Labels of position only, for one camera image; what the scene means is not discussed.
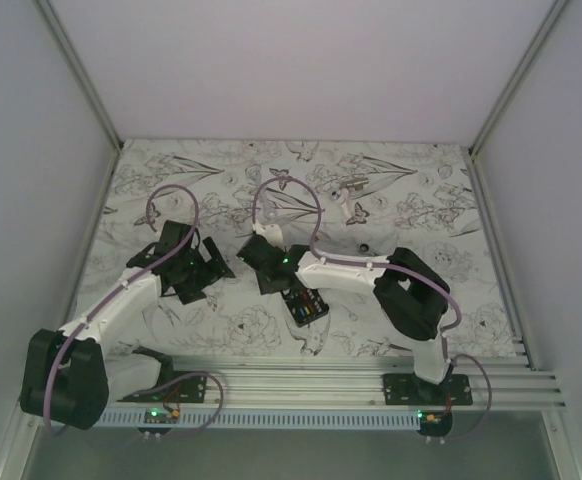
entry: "metal base plate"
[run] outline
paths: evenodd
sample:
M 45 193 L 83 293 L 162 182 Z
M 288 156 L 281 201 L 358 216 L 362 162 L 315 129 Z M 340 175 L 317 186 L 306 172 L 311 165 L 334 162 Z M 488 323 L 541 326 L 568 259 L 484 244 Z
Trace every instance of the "metal base plate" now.
M 174 371 L 171 378 L 184 375 L 183 371 Z M 204 395 L 207 390 L 206 377 L 191 377 L 180 382 L 180 403 L 204 403 Z M 150 395 L 130 395 L 119 400 L 120 403 L 161 403 L 169 392 L 173 391 L 177 385 L 165 388 L 161 392 L 152 393 Z M 171 397 L 171 402 L 175 403 L 175 397 Z
M 446 394 L 451 395 L 453 405 L 473 405 L 469 377 L 454 374 L 441 385 L 439 398 L 431 400 L 424 398 L 418 392 L 416 377 L 411 373 L 387 373 L 382 375 L 382 391 L 387 405 L 413 405 L 413 406 L 440 406 L 446 403 Z

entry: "floral patterned mat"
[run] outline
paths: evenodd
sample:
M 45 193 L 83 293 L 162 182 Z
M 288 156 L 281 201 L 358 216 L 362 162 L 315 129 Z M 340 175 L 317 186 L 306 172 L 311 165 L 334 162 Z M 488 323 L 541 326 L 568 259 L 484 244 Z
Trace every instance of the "floral patterned mat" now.
M 279 294 L 261 296 L 255 274 L 236 257 L 250 233 L 257 183 L 292 176 L 314 187 L 325 209 L 321 249 L 357 254 L 358 245 L 389 254 L 414 250 L 451 286 L 463 321 L 450 332 L 452 351 L 484 357 L 515 355 L 476 203 L 460 148 L 362 142 L 132 140 L 124 147 L 80 289 L 78 311 L 117 280 L 125 263 L 155 240 L 144 213 L 148 195 L 164 183 L 191 188 L 200 202 L 202 237 L 212 236 L 236 279 L 205 289 L 207 298 L 181 305 L 162 298 L 138 314 L 116 349 L 142 344 L 169 354 L 218 356 L 399 355 L 395 330 L 374 298 L 323 290 L 328 316 L 298 328 L 285 320 Z M 329 200 L 347 179 L 353 216 Z M 285 243 L 306 244 L 316 221 L 311 197 L 280 180 L 268 191 Z M 157 226 L 191 221 L 188 196 L 156 199 Z M 443 322 L 451 322 L 448 312 Z

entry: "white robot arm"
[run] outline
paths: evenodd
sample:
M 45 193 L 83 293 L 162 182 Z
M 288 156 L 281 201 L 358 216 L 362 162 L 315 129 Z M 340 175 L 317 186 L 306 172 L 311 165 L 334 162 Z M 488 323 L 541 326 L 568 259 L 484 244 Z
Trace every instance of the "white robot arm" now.
M 108 402 L 149 389 L 159 379 L 170 379 L 173 365 L 168 356 L 143 348 L 117 358 L 109 352 L 129 323 L 167 291 L 173 289 L 187 304 L 204 298 L 204 287 L 222 277 L 234 277 L 210 237 L 201 242 L 211 257 L 208 261 L 199 252 L 200 242 L 192 247 L 189 240 L 173 253 L 190 228 L 167 221 L 160 240 L 129 260 L 120 279 L 99 302 L 59 330 L 42 329 L 33 336 L 20 394 L 23 411 L 42 416 L 47 381 L 55 375 L 50 418 L 87 429 L 98 421 Z M 61 348 L 66 349 L 62 367 L 52 372 Z
M 433 385 L 446 378 L 449 361 L 440 331 L 440 319 L 448 308 L 446 300 L 417 280 L 409 282 L 404 275 L 378 267 L 393 264 L 409 268 L 448 292 L 448 285 L 415 253 L 397 248 L 390 256 L 330 254 L 330 260 L 339 261 L 333 263 L 317 258 L 306 246 L 294 245 L 284 251 L 277 225 L 256 223 L 254 231 L 238 256 L 256 271 L 262 293 L 333 288 L 375 297 L 397 330 L 397 343 L 413 352 L 416 376 Z

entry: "purple cable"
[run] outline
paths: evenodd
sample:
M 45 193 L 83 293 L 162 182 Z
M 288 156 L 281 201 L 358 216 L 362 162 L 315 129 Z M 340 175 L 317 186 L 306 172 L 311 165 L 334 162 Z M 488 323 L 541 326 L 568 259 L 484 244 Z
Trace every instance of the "purple cable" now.
M 180 375 L 179 377 L 176 377 L 173 380 L 168 381 L 164 385 L 160 385 L 159 387 L 153 387 L 153 388 L 150 388 L 148 390 L 142 390 L 140 392 L 137 392 L 137 393 L 141 393 L 143 395 L 149 395 L 151 393 L 155 393 L 155 392 L 159 392 L 161 390 L 164 390 L 165 388 L 169 388 L 171 385 L 175 385 L 176 383 L 180 383 L 182 380 L 186 380 L 187 378 L 191 378 L 191 377 L 206 377 L 206 378 L 213 380 L 215 382 L 215 384 L 218 386 L 218 390 L 220 391 L 220 401 L 218 402 L 218 408 L 215 409 L 215 412 L 213 412 L 213 414 L 209 417 L 209 419 L 206 422 L 204 422 L 202 425 L 197 426 L 195 428 L 192 428 L 191 430 L 187 430 L 185 432 L 180 432 L 179 434 L 169 434 L 168 438 L 191 437 L 193 435 L 200 433 L 202 430 L 204 430 L 205 428 L 207 428 L 209 425 L 211 425 L 213 422 L 216 421 L 216 419 L 220 415 L 220 412 L 222 411 L 222 406 L 224 405 L 224 389 L 222 388 L 222 384 L 220 383 L 220 381 L 216 377 L 211 375 L 209 372 L 189 372 L 189 373 L 185 373 L 183 375 Z
M 251 221 L 254 224 L 256 222 L 256 218 L 255 218 L 256 217 L 256 204 L 258 202 L 258 197 L 260 196 L 260 192 L 262 191 L 262 189 L 265 186 L 267 186 L 269 183 L 283 181 L 283 180 L 287 181 L 287 182 L 297 183 L 298 185 L 302 186 L 307 192 L 309 192 L 311 194 L 311 196 L 313 197 L 313 200 L 315 201 L 315 206 L 318 210 L 318 220 L 316 221 L 313 232 L 311 233 L 311 238 L 309 238 L 309 250 L 311 250 L 311 253 L 316 258 L 324 258 L 328 263 L 335 263 L 337 265 L 345 265 L 347 267 L 367 268 L 367 264 L 365 262 L 354 262 L 351 260 L 340 260 L 340 259 L 336 259 L 336 258 L 331 258 L 328 256 L 328 254 L 319 251 L 315 247 L 316 235 L 318 233 L 318 230 L 320 229 L 320 225 L 322 224 L 322 208 L 320 206 L 320 199 L 318 198 L 316 193 L 313 191 L 313 189 L 309 185 L 304 183 L 302 180 L 298 180 L 297 178 L 293 178 L 291 176 L 286 176 L 286 177 L 273 177 L 273 178 L 270 178 L 269 180 L 265 180 L 264 182 L 262 182 L 260 184 L 260 186 L 256 189 L 255 195 L 253 197 L 253 205 L 251 206 Z M 444 333 L 447 330 L 451 330 L 452 328 L 455 328 L 458 325 L 460 325 L 460 322 L 462 321 L 462 312 L 460 311 L 460 306 L 453 299 L 453 297 L 451 295 L 449 295 L 449 293 L 446 290 L 444 290 L 437 283 L 429 280 L 428 278 L 426 278 L 423 275 L 420 275 L 417 272 L 414 272 L 413 270 L 410 270 L 410 269 L 404 268 L 404 267 L 400 267 L 398 265 L 392 265 L 390 263 L 375 263 L 374 262 L 374 263 L 372 263 L 371 267 L 372 268 L 388 268 L 389 270 L 395 270 L 396 272 L 404 273 L 405 275 L 408 275 L 411 278 L 419 280 L 420 282 L 424 283 L 425 285 L 427 285 L 428 287 L 432 288 L 433 290 L 438 292 L 440 295 L 442 295 L 442 297 L 447 302 L 449 302 L 449 305 L 451 305 L 451 308 L 453 308 L 456 318 L 455 318 L 455 321 L 453 323 L 451 323 L 450 325 L 445 325 L 443 327 L 440 327 L 441 333 Z M 444 357 L 448 358 L 448 356 L 447 356 L 447 342 L 446 342 L 446 338 L 444 336 L 442 336 L 442 349 L 443 349 Z
M 195 198 L 195 196 L 193 195 L 191 190 L 189 190 L 187 187 L 185 187 L 183 185 L 169 184 L 169 185 L 163 185 L 163 186 L 157 188 L 149 196 L 149 199 L 147 200 L 147 209 L 146 209 L 146 211 L 147 211 L 147 223 L 149 224 L 151 229 L 154 232 L 157 231 L 156 228 L 153 226 L 154 220 L 151 217 L 151 214 L 153 213 L 153 212 L 151 212 L 151 203 L 158 193 L 162 192 L 163 190 L 169 189 L 169 188 L 176 188 L 179 190 L 183 190 L 187 194 L 189 194 L 189 196 L 191 197 L 191 200 L 193 200 L 193 208 L 194 208 L 195 213 L 194 213 L 194 218 L 193 218 L 191 228 L 189 229 L 189 232 L 184 236 L 182 241 L 173 250 L 171 250 L 169 253 L 167 253 L 164 257 L 159 258 L 158 260 L 153 262 L 148 267 L 143 268 L 139 272 L 131 275 L 127 279 L 127 282 L 129 284 L 133 283 L 138 278 L 140 278 L 142 275 L 144 275 L 147 272 L 150 272 L 155 267 L 163 264 L 164 262 L 169 260 L 171 257 L 173 257 L 176 253 L 178 253 L 182 249 L 182 247 L 184 247 L 187 244 L 187 242 L 191 239 L 191 237 L 193 237 L 193 233 L 195 232 L 195 229 L 198 227 L 199 216 L 200 216 L 200 207 L 198 205 L 198 200 Z M 58 375 L 58 371 L 60 370 L 60 363 L 62 362 L 62 359 L 66 355 L 67 350 L 69 349 L 69 346 L 73 343 L 73 341 L 80 334 L 80 332 L 82 332 L 82 330 L 85 329 L 86 325 L 91 323 L 91 321 L 93 321 L 93 318 L 98 313 L 100 313 L 100 311 L 124 289 L 125 289 L 124 285 L 122 285 L 122 284 L 118 285 L 106 297 L 104 297 L 102 299 L 102 301 L 100 301 L 100 303 L 98 303 L 93 308 L 93 310 L 91 310 L 87 314 L 86 319 L 85 319 L 85 323 L 81 323 L 80 325 L 78 325 L 76 327 L 76 329 L 73 332 L 71 332 L 71 335 L 69 335 L 67 337 L 67 339 L 64 341 L 64 343 L 60 347 L 60 350 L 58 351 L 57 355 L 55 356 L 53 363 L 51 364 L 51 370 L 49 371 L 49 377 L 47 378 L 47 385 L 46 385 L 46 388 L 44 390 L 44 401 L 42 404 L 42 419 L 44 421 L 45 428 L 53 436 L 57 436 L 57 435 L 62 434 L 67 428 L 67 425 L 64 425 L 59 431 L 56 431 L 56 430 L 54 430 L 53 425 L 51 425 L 51 397 L 53 396 L 53 386 L 55 385 L 55 379 Z
M 475 427 L 473 427 L 468 432 L 463 433 L 461 435 L 456 435 L 455 437 L 444 437 L 445 442 L 448 440 L 463 440 L 468 436 L 473 435 L 478 430 L 480 430 L 484 426 L 484 423 L 486 422 L 487 417 L 489 416 L 489 412 L 491 412 L 491 405 L 493 404 L 493 388 L 491 387 L 491 380 L 489 379 L 489 375 L 487 374 L 487 371 L 484 369 L 482 364 L 478 362 L 478 359 L 475 358 L 473 355 L 469 355 L 466 353 L 458 353 L 456 354 L 455 357 L 453 357 L 453 360 L 451 360 L 453 366 L 456 366 L 458 364 L 458 358 L 468 358 L 473 363 L 475 363 L 476 366 L 480 369 L 480 372 L 482 372 L 484 381 L 487 383 L 487 406 L 484 408 L 484 412 L 480 417 L 480 421 L 475 424 Z

